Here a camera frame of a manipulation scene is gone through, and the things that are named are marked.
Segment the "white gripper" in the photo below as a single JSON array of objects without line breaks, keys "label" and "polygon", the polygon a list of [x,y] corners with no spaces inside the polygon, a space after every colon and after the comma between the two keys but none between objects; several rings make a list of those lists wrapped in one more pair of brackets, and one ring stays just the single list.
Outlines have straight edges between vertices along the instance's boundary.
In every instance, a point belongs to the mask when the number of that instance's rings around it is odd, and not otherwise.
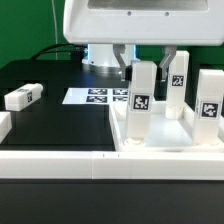
[{"label": "white gripper", "polygon": [[132,75],[123,44],[163,45],[157,79],[165,81],[176,46],[224,44],[224,0],[65,0],[63,34],[71,43],[114,44],[122,81]]}]

